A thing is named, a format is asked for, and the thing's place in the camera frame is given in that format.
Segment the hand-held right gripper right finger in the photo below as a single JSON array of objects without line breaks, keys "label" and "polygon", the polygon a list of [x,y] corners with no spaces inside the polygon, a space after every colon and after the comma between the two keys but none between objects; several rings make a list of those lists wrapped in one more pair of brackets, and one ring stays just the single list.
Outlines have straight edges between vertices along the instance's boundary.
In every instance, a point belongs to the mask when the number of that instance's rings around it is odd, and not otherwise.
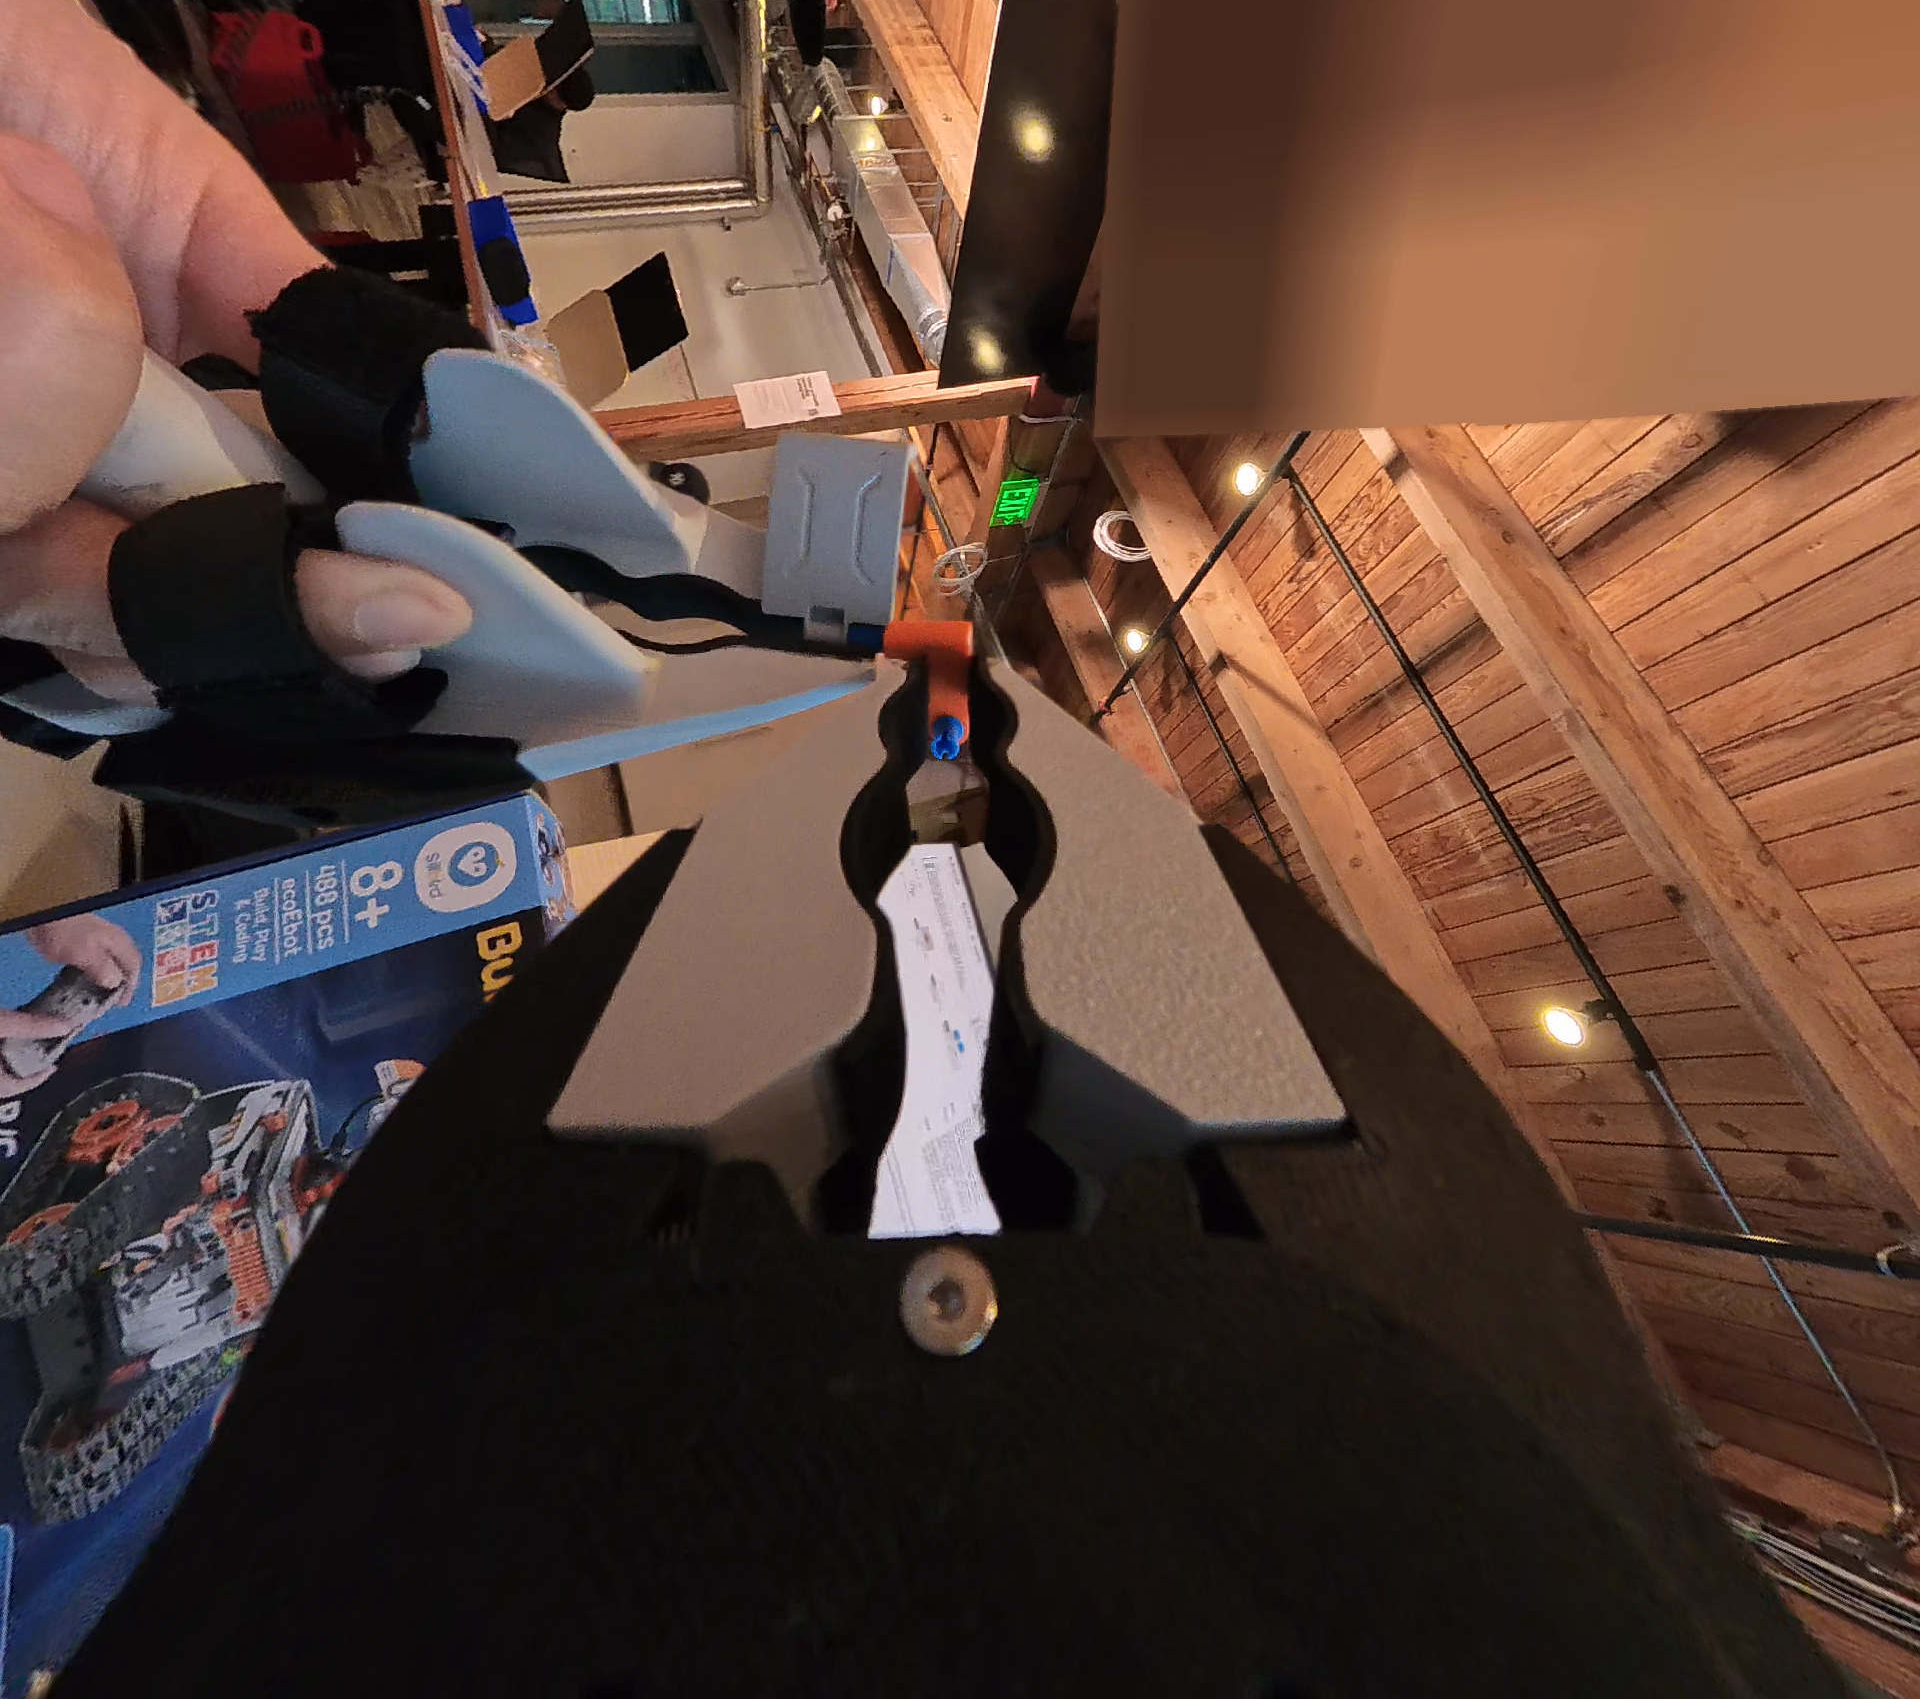
[{"label": "hand-held right gripper right finger", "polygon": [[1004,1229],[1131,1163],[1331,1135],[1346,1109],[1188,805],[1007,663],[971,669],[982,847],[1013,901],[973,1145]]}]

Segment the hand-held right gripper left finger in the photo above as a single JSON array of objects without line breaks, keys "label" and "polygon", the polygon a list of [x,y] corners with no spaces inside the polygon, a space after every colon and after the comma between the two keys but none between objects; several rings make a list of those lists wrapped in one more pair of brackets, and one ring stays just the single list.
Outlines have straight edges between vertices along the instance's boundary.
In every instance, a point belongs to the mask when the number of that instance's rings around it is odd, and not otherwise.
[{"label": "hand-held right gripper left finger", "polygon": [[915,673],[826,707],[707,809],[545,1117],[765,1165],[803,1221],[855,1115],[835,1055],[895,1007],[877,893],[911,845]]}]

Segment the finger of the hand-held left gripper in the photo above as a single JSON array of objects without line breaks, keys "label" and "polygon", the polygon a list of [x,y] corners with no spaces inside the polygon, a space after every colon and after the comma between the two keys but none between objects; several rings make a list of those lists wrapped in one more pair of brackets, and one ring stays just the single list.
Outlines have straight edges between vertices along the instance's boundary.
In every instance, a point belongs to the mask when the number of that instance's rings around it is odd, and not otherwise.
[{"label": "finger of the hand-held left gripper", "polygon": [[764,533],[644,475],[564,389],[478,349],[433,353],[405,455],[409,561],[497,603],[531,565],[635,615],[762,615]]},{"label": "finger of the hand-held left gripper", "polygon": [[419,733],[509,737],[542,781],[759,727],[881,673],[879,661],[738,647],[642,651],[515,549],[439,511],[351,503],[335,529],[346,551],[427,571],[472,607],[466,635],[424,653],[445,679]]}]

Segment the grey toy panel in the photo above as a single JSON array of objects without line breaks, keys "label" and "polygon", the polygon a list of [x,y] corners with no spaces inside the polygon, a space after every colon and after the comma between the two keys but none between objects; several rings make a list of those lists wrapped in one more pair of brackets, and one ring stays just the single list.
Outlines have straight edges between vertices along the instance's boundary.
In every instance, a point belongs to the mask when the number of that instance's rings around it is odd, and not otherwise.
[{"label": "grey toy panel", "polygon": [[893,617],[911,451],[904,441],[790,433],[774,459],[762,605],[812,641]]}]

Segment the orange toy connector piece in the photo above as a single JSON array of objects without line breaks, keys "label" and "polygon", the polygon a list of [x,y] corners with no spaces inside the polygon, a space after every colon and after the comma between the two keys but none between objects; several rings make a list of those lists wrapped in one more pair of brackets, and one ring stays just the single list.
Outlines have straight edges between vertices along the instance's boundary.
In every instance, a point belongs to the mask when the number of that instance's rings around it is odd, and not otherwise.
[{"label": "orange toy connector piece", "polygon": [[970,727],[970,693],[973,665],[973,627],[967,619],[895,619],[881,629],[883,655],[913,661],[926,669],[928,723],[953,721],[960,731]]}]

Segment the wood and black chair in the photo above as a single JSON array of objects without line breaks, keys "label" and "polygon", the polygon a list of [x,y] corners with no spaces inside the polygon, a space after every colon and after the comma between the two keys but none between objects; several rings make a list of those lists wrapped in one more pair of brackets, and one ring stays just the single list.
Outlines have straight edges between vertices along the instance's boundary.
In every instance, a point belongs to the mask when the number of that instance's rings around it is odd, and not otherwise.
[{"label": "wood and black chair", "polygon": [[564,0],[535,34],[511,38],[482,66],[487,119],[502,123],[572,80],[594,54],[591,26],[580,0]]},{"label": "wood and black chair", "polygon": [[669,257],[660,251],[544,321],[572,397],[594,409],[640,367],[673,351],[688,321]]}]

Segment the blue bin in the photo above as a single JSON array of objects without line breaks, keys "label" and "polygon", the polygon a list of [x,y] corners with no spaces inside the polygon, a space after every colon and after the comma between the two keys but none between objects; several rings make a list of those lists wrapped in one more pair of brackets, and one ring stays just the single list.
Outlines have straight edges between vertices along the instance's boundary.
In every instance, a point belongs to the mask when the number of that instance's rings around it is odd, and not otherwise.
[{"label": "blue bin", "polygon": [[502,195],[480,195],[466,203],[473,261],[500,319],[511,327],[537,321],[531,277],[507,201]]}]

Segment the printed paper sheet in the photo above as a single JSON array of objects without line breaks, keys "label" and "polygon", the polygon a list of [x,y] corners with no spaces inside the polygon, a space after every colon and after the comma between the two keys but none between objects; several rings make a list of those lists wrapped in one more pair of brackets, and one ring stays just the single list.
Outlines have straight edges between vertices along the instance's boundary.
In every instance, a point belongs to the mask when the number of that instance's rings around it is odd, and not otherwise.
[{"label": "printed paper sheet", "polygon": [[913,845],[877,895],[904,1023],[900,1111],[877,1159],[870,1237],[1000,1229],[976,1141],[996,975],[951,845]]}]

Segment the long wooden table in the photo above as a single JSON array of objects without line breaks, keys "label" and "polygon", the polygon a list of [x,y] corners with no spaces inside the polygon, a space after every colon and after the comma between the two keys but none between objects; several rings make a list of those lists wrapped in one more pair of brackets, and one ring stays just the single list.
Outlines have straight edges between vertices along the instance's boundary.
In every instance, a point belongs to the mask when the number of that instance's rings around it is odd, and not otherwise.
[{"label": "long wooden table", "polygon": [[513,347],[513,329],[502,315],[486,273],[478,263],[478,243],[472,235],[472,207],[492,195],[478,153],[487,151],[483,135],[473,135],[480,117],[473,105],[475,88],[467,72],[467,58],[447,30],[445,10],[452,0],[416,0],[425,62],[433,84],[433,103],[442,123],[445,195],[461,253],[467,289],[470,319],[486,333],[487,343],[502,353]]}]

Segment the blue toy robot box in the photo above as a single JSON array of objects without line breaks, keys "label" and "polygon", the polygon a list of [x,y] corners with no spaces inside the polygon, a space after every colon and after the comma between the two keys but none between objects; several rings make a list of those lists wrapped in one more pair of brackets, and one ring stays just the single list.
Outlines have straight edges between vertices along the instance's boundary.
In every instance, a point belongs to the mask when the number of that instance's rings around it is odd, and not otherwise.
[{"label": "blue toy robot box", "polygon": [[574,917],[535,795],[3,927],[3,1695],[46,1687],[196,1469],[413,1079]]}]

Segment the silver pipe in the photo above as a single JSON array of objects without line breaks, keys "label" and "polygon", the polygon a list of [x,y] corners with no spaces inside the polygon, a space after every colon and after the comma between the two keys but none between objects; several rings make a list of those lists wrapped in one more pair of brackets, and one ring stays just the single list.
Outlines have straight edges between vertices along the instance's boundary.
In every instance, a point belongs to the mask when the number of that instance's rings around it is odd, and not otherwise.
[{"label": "silver pipe", "polygon": [[[585,109],[556,111],[554,175],[504,173],[533,229],[750,221],[772,201],[768,60],[783,0],[580,0]],[[540,32],[564,0],[494,0],[483,30]]]}]

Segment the black hanging panel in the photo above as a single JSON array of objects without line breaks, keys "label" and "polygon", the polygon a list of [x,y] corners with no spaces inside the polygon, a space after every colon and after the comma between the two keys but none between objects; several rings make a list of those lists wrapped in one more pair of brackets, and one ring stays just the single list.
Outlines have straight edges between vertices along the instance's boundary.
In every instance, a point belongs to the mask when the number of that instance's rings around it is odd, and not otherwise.
[{"label": "black hanging panel", "polygon": [[1001,0],[939,385],[1041,373],[1106,213],[1118,0]]}]

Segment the black ceiling light rail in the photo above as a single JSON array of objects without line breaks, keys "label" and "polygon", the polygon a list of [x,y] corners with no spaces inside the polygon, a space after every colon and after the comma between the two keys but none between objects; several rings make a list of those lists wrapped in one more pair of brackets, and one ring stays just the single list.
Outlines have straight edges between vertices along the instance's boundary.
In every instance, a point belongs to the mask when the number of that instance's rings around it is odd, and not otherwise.
[{"label": "black ceiling light rail", "polygon": [[1601,971],[1601,967],[1595,961],[1595,955],[1592,953],[1592,947],[1585,943],[1580,929],[1572,923],[1572,917],[1568,915],[1564,903],[1560,901],[1547,877],[1544,875],[1537,859],[1533,857],[1530,847],[1526,847],[1519,829],[1507,815],[1505,807],[1502,805],[1499,797],[1493,793],[1492,785],[1485,781],[1482,769],[1473,761],[1473,755],[1469,753],[1467,745],[1459,737],[1458,729],[1452,725],[1452,719],[1447,717],[1447,713],[1438,703],[1433,691],[1428,687],[1428,679],[1411,661],[1398,633],[1391,629],[1384,609],[1379,607],[1379,601],[1369,591],[1368,583],[1360,579],[1360,573],[1353,561],[1339,547],[1336,535],[1331,533],[1331,525],[1326,521],[1326,515],[1322,513],[1318,501],[1310,495],[1303,475],[1293,463],[1300,447],[1306,443],[1306,437],[1308,437],[1306,433],[1295,433],[1287,441],[1287,445],[1281,449],[1276,463],[1267,471],[1270,481],[1283,481],[1293,501],[1300,503],[1300,507],[1306,511],[1308,523],[1312,525],[1313,533],[1324,543],[1324,547],[1331,553],[1331,559],[1339,575],[1346,579],[1365,619],[1379,633],[1379,639],[1386,645],[1388,653],[1393,657],[1402,673],[1402,679],[1411,687],[1411,693],[1415,695],[1419,707],[1424,709],[1428,719],[1433,723],[1446,747],[1452,751],[1452,759],[1465,773],[1467,787],[1472,789],[1473,797],[1477,799],[1482,809],[1488,813],[1488,817],[1493,821],[1493,827],[1502,843],[1515,857],[1518,867],[1521,869],[1533,895],[1544,903],[1547,917],[1556,925],[1560,939],[1572,949],[1584,977],[1594,983],[1598,995],[1592,1001],[1588,1001],[1588,1005],[1582,1009],[1580,1013],[1582,1025],[1588,1031],[1601,1021],[1609,1021],[1620,1027],[1629,1059],[1634,1061],[1639,1075],[1651,1083],[1651,1091],[1655,1093],[1660,1107],[1667,1113],[1669,1123],[1675,1127],[1683,1145],[1691,1151],[1691,1157],[1696,1159],[1699,1171],[1709,1183],[1711,1193],[1717,1197],[1723,1211],[1733,1221],[1733,1231],[1694,1231],[1690,1233],[1690,1241],[1699,1249],[1726,1249],[1726,1251],[1738,1249],[1740,1255],[1756,1257],[1763,1265],[1766,1279],[1771,1283],[1779,1303],[1786,1307],[1787,1317],[1800,1331],[1801,1339],[1808,1343],[1825,1379],[1831,1383],[1835,1397],[1841,1401],[1841,1405],[1847,1409],[1858,1429],[1864,1433],[1864,1441],[1868,1449],[1871,1451],[1873,1459],[1880,1463],[1880,1469],[1883,1471],[1883,1483],[1890,1493],[1887,1495],[1890,1499],[1887,1541],[1898,1541],[1904,1551],[1914,1551],[1915,1537],[1918,1537],[1915,1507],[1907,1501],[1907,1495],[1900,1485],[1894,1453],[1883,1445],[1883,1439],[1880,1437],[1876,1425],[1871,1423],[1864,1405],[1859,1403],[1859,1399],[1854,1395],[1851,1387],[1844,1379],[1840,1365],[1835,1365],[1835,1359],[1830,1347],[1820,1337],[1817,1329],[1811,1325],[1811,1319],[1808,1317],[1801,1303],[1798,1301],[1792,1287],[1787,1285],[1787,1279],[1779,1269],[1778,1255],[1769,1251],[1759,1251],[1759,1245],[1761,1245],[1759,1235],[1753,1233],[1753,1229],[1749,1227],[1746,1213],[1742,1211],[1732,1187],[1723,1181],[1715,1161],[1707,1153],[1707,1147],[1701,1143],[1701,1137],[1696,1131],[1690,1115],[1682,1109],[1679,1101],[1674,1097],[1674,1091],[1667,1085],[1667,1079],[1663,1075],[1662,1063],[1655,1059],[1655,1055],[1647,1047],[1645,1037],[1642,1035],[1642,1029],[1634,1021],[1631,1013],[1626,1009],[1623,1001],[1620,999],[1614,981]]}]

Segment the wooden post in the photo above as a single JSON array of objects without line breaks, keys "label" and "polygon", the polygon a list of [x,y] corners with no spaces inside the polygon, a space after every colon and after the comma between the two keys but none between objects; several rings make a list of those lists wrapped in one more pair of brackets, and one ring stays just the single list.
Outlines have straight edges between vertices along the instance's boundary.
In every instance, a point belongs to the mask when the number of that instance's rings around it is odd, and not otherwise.
[{"label": "wooden post", "polygon": [[638,461],[694,461],[772,447],[787,433],[877,435],[922,423],[1019,415],[1039,381],[1031,373],[942,387],[930,369],[826,383],[834,411],[786,405],[786,415],[750,421],[738,391],[662,405],[605,407],[596,425]]}]

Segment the silver air duct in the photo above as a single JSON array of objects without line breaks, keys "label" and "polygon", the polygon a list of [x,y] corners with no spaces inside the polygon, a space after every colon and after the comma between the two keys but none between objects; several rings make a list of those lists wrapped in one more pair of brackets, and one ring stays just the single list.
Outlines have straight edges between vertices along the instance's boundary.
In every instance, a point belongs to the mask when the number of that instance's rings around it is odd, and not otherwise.
[{"label": "silver air duct", "polygon": [[947,341],[949,283],[934,233],[879,125],[852,101],[840,72],[822,62],[809,76],[832,177],[883,293],[911,327],[924,359],[935,367]]}]

